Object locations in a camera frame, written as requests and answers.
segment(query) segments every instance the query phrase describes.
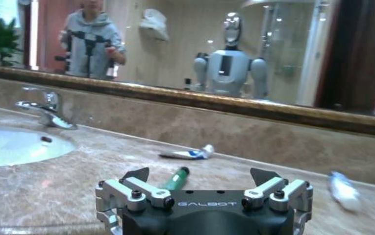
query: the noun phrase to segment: faucet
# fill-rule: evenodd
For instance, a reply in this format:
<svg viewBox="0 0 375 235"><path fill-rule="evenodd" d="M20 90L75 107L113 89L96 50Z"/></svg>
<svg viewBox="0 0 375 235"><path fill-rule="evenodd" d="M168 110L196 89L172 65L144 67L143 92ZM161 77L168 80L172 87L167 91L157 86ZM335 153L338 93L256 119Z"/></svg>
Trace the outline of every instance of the faucet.
<svg viewBox="0 0 375 235"><path fill-rule="evenodd" d="M40 124L65 130L77 129L76 125L67 121L67 119L64 118L61 97L57 93L35 87L24 87L23 90L43 92L45 104L39 104L31 101L17 101L15 104L24 110L35 110L40 112Z"/></svg>

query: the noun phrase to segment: white sink basin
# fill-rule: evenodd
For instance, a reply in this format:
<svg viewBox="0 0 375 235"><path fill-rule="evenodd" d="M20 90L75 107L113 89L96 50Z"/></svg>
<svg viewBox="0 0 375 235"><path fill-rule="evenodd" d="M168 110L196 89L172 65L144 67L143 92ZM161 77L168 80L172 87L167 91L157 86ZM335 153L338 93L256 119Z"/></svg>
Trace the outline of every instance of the white sink basin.
<svg viewBox="0 0 375 235"><path fill-rule="evenodd" d="M40 162L73 149L69 141L47 133L0 127L0 166Z"/></svg>

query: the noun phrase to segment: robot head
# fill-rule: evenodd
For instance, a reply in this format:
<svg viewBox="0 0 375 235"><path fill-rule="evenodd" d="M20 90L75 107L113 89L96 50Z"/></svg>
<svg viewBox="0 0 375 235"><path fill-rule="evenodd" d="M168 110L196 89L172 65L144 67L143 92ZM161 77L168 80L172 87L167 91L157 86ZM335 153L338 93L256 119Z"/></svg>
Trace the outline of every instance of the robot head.
<svg viewBox="0 0 375 235"><path fill-rule="evenodd" d="M231 12L227 14L224 21L224 38L227 47L236 47L239 45L240 33L241 17L239 13Z"/></svg>

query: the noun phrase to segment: drain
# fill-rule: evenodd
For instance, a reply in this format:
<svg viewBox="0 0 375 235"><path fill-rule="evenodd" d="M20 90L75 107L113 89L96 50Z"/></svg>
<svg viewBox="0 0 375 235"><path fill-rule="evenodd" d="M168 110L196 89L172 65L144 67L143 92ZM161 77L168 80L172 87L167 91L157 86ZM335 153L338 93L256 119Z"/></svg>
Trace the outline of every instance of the drain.
<svg viewBox="0 0 375 235"><path fill-rule="evenodd" d="M41 140L43 142L52 143L52 139L51 139L49 137L43 136L43 137L40 138L40 140Z"/></svg>

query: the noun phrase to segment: screw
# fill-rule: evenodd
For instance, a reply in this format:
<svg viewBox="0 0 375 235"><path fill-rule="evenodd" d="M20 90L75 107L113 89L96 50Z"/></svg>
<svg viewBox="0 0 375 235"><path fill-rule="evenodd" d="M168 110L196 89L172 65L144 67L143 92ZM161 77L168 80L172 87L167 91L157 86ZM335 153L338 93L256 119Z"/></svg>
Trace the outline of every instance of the screw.
<svg viewBox="0 0 375 235"><path fill-rule="evenodd" d="M252 203L249 198L243 198L240 201L241 207L244 207L245 210L249 210L252 208Z"/></svg>
<svg viewBox="0 0 375 235"><path fill-rule="evenodd" d="M283 190L276 190L276 192L273 192L273 197L277 199L281 199L284 197Z"/></svg>
<svg viewBox="0 0 375 235"><path fill-rule="evenodd" d="M141 192L139 190L132 190L132 198L139 199L141 197Z"/></svg>
<svg viewBox="0 0 375 235"><path fill-rule="evenodd" d="M175 204L175 200L172 197L165 198L164 200L164 209L169 210Z"/></svg>

